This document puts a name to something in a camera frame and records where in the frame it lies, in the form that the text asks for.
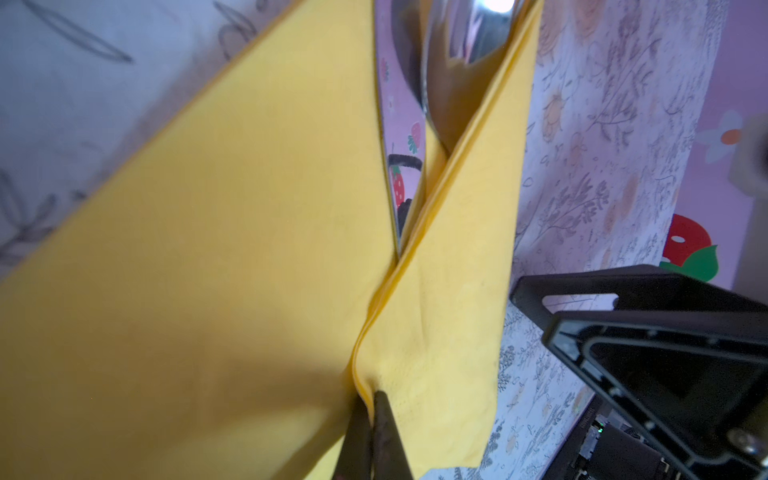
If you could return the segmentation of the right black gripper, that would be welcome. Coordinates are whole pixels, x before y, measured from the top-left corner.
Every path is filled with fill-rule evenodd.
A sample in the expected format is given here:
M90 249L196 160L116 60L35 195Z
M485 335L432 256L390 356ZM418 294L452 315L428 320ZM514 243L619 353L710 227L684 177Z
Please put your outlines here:
M764 304L652 265L524 276L510 299L660 452L594 397L543 480L766 477Z

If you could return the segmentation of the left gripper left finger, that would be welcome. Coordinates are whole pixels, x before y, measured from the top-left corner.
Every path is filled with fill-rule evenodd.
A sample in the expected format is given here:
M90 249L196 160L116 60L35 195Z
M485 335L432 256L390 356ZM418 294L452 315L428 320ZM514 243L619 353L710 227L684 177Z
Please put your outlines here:
M367 407L357 398L352 410L332 480L372 478L372 426Z

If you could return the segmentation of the yellow paper napkin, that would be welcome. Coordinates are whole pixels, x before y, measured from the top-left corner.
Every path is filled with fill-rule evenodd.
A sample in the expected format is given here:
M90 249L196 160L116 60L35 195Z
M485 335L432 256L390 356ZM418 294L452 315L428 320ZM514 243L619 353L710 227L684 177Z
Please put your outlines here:
M5 479L331 474L356 396L415 477L497 410L540 7L397 253L368 1L303 1L1 284Z

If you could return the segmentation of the silver spoon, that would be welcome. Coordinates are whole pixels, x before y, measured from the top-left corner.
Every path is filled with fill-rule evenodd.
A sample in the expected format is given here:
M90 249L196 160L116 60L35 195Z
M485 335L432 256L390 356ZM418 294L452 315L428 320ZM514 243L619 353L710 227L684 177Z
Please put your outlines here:
M507 48L523 33L532 1L379 1L394 64L389 78L406 124L428 120L454 150L480 107Z

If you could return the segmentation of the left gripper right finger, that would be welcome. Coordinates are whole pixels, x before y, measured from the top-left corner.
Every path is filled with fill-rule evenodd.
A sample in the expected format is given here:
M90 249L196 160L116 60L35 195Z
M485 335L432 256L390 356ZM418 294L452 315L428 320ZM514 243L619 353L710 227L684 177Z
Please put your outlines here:
M375 480L413 480L395 417L383 391L374 393L372 470Z

